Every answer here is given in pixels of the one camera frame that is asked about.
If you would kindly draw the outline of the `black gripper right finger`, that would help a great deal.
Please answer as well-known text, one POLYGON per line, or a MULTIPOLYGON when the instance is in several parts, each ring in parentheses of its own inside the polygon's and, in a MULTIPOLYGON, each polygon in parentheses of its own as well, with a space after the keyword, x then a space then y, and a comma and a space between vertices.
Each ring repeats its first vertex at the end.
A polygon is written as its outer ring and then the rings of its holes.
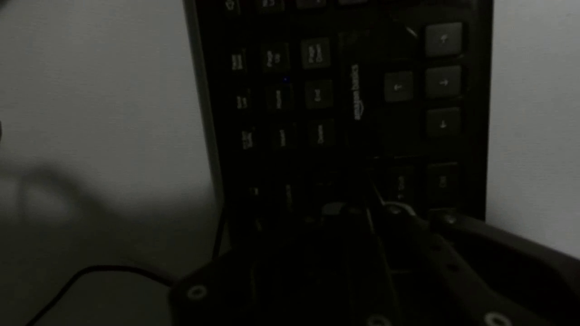
POLYGON ((383 210, 388 226, 403 237, 405 246, 434 284, 434 295, 448 304, 450 313, 461 319, 463 326, 484 326, 484 306, 477 302, 484 283, 475 270, 410 205, 387 201, 383 210))

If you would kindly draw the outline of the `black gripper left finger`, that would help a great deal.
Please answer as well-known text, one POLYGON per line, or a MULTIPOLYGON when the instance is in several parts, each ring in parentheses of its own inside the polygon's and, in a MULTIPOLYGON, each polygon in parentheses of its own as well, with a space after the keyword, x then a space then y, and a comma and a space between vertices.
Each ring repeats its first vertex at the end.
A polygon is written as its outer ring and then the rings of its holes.
POLYGON ((325 225, 338 235, 338 270, 318 302, 323 326, 388 326, 388 263, 361 205, 327 203, 325 225))

